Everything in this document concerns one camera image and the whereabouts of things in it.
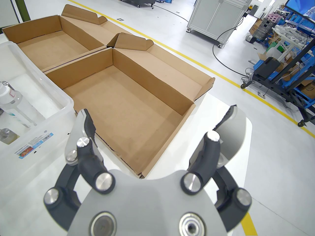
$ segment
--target bottle cap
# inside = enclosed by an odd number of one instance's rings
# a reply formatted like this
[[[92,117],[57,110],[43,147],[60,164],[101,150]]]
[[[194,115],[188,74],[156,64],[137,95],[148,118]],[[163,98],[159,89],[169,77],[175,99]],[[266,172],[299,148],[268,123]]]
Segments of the bottle cap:
[[[16,96],[15,91],[0,83],[0,105],[10,103]]]

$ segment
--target barcode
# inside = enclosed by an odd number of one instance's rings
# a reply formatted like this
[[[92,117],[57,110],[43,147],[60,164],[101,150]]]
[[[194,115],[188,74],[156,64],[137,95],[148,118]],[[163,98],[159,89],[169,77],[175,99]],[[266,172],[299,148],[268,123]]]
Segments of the barcode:
[[[45,138],[42,139],[42,141],[44,142],[45,140],[49,139],[51,137],[50,134],[48,134]]]

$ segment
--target transparent plastic container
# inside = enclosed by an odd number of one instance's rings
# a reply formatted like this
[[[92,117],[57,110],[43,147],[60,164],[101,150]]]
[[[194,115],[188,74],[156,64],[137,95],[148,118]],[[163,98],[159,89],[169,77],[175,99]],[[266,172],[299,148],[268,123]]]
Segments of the transparent plastic container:
[[[0,142],[1,207],[63,154],[76,116],[73,100],[15,43],[0,44],[0,55],[0,81],[9,82],[46,118],[29,129],[5,112],[0,115],[0,129],[19,136],[10,145]]]

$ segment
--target product label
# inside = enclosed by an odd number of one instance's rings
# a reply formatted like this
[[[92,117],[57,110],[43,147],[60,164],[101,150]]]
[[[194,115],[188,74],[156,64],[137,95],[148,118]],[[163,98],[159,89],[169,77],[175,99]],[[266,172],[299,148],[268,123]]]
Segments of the product label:
[[[46,140],[53,136],[52,133],[44,133],[39,137],[33,138],[28,144],[21,147],[18,151],[15,152],[19,156],[20,159],[26,157],[29,153],[31,153],[34,149],[43,144]]]
[[[28,121],[24,116],[22,116],[18,111],[15,109],[5,110],[9,115],[11,115],[13,118],[15,118],[18,122],[20,122],[22,125],[24,125],[26,128],[32,128],[35,127],[33,123]]]

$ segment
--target plastic bottle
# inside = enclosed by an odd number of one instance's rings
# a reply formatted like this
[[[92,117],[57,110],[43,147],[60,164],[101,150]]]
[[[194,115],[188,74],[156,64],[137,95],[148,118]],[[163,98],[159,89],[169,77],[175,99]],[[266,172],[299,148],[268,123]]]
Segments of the plastic bottle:
[[[27,128],[32,128],[45,118],[19,91],[0,83],[0,107]]]

